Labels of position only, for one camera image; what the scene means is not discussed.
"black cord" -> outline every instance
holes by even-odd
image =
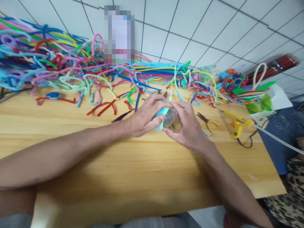
[[[270,120],[271,118],[273,118],[273,117],[274,117],[274,116],[271,116],[270,118],[268,118],[267,120],[265,120],[264,123],[262,124],[261,128],[264,127],[265,123],[266,123],[267,121],[269,121],[269,120]],[[253,144],[252,137],[253,137],[257,132],[258,132],[258,129],[256,129],[256,130],[249,136],[251,142],[250,142],[250,146],[248,146],[248,147],[244,146],[244,145],[241,143],[240,138],[237,138],[236,140],[239,142],[239,144],[240,144],[242,147],[251,148],[251,147],[252,147],[252,144]]]
[[[0,99],[4,98],[4,87],[1,88]]]

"leopard print fabric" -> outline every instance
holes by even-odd
[[[287,194],[264,199],[268,209],[281,223],[304,228],[304,160],[293,158],[287,162]]]

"wooden tabletop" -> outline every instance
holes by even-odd
[[[165,87],[159,88],[164,94]],[[129,84],[121,84],[113,92],[120,95],[128,90]],[[111,108],[100,117],[87,116],[94,107],[89,96],[80,108],[56,100],[45,100],[42,106],[37,106],[35,98],[50,91],[41,89],[35,97],[23,92],[0,104],[0,158],[50,138],[110,124],[128,111],[126,98],[115,103],[116,116]],[[193,97],[193,91],[181,88],[180,92],[188,101]],[[101,94],[103,102],[112,101],[113,96],[104,88]],[[66,93],[66,98],[73,97],[77,94]],[[137,93],[131,98],[136,100]],[[178,100],[174,89],[172,101]],[[215,135],[210,140],[256,198],[286,193],[260,135],[253,137],[250,149],[229,136],[219,115],[219,109],[229,109],[227,104],[213,108],[202,103],[193,107],[220,125],[214,127]],[[238,105],[230,111],[249,117],[247,109]],[[199,122],[210,134],[205,123]],[[254,130],[245,128],[241,141],[245,142]],[[164,132],[153,130],[140,138],[102,148],[61,177],[39,185],[32,227],[118,224],[138,217],[170,215],[219,204],[207,181],[202,159]]]

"blue cloth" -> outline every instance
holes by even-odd
[[[271,117],[266,130],[286,143],[297,147],[298,137],[304,136],[304,114],[295,110],[294,107],[281,109],[276,115]],[[279,175],[286,175],[287,160],[295,157],[297,152],[282,145],[264,132],[259,131],[266,149],[275,165]]]

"yellow glue gun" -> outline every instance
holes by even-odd
[[[243,126],[250,127],[252,124],[254,124],[252,119],[245,120],[243,116],[234,114],[229,111],[223,111],[223,112],[229,119],[233,121],[232,127],[234,127],[234,133],[230,134],[232,138],[239,138],[241,137]]]

